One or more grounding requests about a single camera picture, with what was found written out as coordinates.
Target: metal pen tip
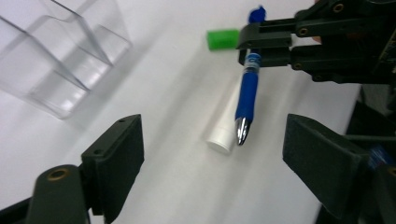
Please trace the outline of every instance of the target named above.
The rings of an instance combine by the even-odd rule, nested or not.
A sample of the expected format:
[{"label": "metal pen tip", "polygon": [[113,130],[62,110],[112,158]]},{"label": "metal pen tip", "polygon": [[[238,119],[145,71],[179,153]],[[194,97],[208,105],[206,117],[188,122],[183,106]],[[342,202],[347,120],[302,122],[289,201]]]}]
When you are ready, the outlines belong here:
[{"label": "metal pen tip", "polygon": [[238,146],[244,145],[248,137],[248,130],[251,122],[246,118],[239,118],[235,120],[236,127],[236,142]]}]

